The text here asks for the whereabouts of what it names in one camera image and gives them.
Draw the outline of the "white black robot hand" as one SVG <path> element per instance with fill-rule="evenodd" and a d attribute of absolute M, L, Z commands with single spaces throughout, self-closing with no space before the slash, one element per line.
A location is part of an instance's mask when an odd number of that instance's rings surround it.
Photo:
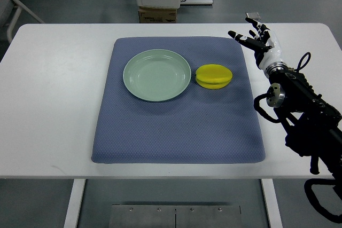
<path fill-rule="evenodd" d="M 275 33 L 259 21 L 251 18 L 245 18 L 245 20 L 255 28 L 257 33 L 250 30 L 251 37 L 247 37 L 230 30 L 228 35 L 254 52 L 256 65 L 260 70 L 266 71 L 274 63 L 283 65 L 282 49 Z"/>

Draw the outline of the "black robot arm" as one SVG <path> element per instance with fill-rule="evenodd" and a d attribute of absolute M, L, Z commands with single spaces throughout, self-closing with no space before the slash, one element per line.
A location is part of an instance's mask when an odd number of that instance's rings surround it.
<path fill-rule="evenodd" d="M 330 185 L 341 196 L 341 121 L 339 111 L 317 95 L 300 72 L 310 61 L 305 53 L 297 68 L 276 67 L 270 72 L 270 87 L 254 99 L 254 109 L 266 120 L 280 123 L 286 131 L 285 144 L 299 156 L 309 156 L 310 173 L 319 173 L 322 160 L 332 179 L 312 178 L 305 182 L 306 196 L 313 208 L 326 219 L 341 223 L 341 215 L 334 215 L 320 205 L 312 187 Z"/>

